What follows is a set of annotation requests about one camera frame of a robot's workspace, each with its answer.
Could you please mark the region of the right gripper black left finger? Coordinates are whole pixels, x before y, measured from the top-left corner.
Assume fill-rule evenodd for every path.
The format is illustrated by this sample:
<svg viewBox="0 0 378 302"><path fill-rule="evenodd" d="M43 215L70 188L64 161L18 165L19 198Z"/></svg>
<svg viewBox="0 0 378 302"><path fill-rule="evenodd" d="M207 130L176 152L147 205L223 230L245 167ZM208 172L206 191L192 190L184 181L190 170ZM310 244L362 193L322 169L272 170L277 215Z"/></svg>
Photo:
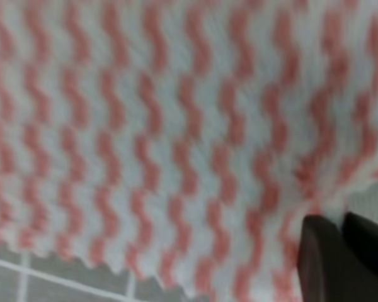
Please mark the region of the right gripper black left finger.
<svg viewBox="0 0 378 302"><path fill-rule="evenodd" d="M378 275L323 216L303 220L297 272L304 301L378 301Z"/></svg>

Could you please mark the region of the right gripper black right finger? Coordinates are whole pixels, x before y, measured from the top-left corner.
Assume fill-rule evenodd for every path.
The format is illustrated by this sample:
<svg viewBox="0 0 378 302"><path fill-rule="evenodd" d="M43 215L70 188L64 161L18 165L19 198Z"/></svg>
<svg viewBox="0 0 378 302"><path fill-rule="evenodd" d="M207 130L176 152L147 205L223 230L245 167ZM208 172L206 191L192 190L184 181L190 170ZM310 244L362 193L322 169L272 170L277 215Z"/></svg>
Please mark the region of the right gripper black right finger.
<svg viewBox="0 0 378 302"><path fill-rule="evenodd" d="M359 260L378 275L378 224L349 212L345 216L342 233Z"/></svg>

